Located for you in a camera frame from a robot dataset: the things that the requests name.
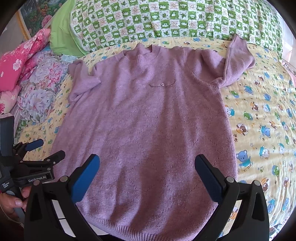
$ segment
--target picture frame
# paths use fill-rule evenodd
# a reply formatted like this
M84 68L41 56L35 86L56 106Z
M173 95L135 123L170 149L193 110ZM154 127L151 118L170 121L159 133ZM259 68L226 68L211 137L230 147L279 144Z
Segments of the picture frame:
M66 0L27 0L16 13L20 29L26 40L40 29L48 28L54 14Z

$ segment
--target ribbed hem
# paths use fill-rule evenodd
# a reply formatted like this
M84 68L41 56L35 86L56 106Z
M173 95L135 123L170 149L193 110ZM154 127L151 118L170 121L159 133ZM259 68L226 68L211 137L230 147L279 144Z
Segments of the ribbed hem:
M116 224L111 223L109 220L102 219L102 218L96 218L93 215L90 215L88 213L85 213L80 210L82 215L84 217L87 217L91 219L93 222L99 224L100 229L103 231L116 236L118 238L124 239L124 240L131 240L131 241L174 241L173 239L170 239L168 237L164 237L157 234L148 234L143 233L137 230L134 230L131 227L128 226L119 226Z
M233 40L230 42L228 48L238 47L243 51L249 52L247 47L247 41L245 39L241 39L237 34L234 35Z
M137 49L137 48L145 48L145 47L143 44L138 43L134 49ZM136 59L129 59L126 56L126 53L128 53L128 51L133 51L133 50L123 50L122 52L116 55L116 58L121 63L128 63L130 65L134 65L134 64L149 62L155 59L160 52L160 46L157 46L157 45L150 45L146 49L149 49L149 50L151 49L150 50L151 52L144 55L139 54L136 57Z

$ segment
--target sweater pocket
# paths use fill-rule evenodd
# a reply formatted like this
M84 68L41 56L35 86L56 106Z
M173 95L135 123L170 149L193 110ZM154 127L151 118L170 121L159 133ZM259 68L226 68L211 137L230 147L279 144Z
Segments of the sweater pocket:
M152 79L149 83L150 87L157 87L157 88L169 88L174 86L176 83L175 78L167 78L167 79Z

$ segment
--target blue gripper pad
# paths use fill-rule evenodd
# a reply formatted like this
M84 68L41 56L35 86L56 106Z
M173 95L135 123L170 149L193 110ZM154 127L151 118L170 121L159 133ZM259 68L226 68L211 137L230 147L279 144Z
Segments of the blue gripper pad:
M71 199L74 203L80 202L83 199L99 168L100 158L95 154L91 154L86 162L81 167L78 167L78 169L82 170L82 172L80 173L77 180L70 187Z
M203 161L200 156L195 158L195 170L197 171L200 179L202 180L207 192L209 193L211 199L218 204L223 200L223 188L219 184L218 180L211 172L210 168Z
M35 140L33 142L30 142L26 145L26 148L25 150L26 151L32 151L32 150L35 150L41 146L43 146L44 142L42 139L38 139L38 140Z

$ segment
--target sweater collar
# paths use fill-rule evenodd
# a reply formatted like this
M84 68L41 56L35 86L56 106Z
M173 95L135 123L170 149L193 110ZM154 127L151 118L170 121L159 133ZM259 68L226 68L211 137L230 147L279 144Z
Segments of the sweater collar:
M147 48L145 48L146 50L149 50L150 52L148 52L144 55L139 54L136 56L136 58L129 59L129 57L127 56L128 52L129 51L137 51L136 49L140 49L140 48L145 48L145 47L143 44L138 43L137 46L133 50L123 50L121 53L117 54L116 57L122 63L139 64L139 63L149 62L149 61L155 59L156 56L160 52L160 46L150 45Z

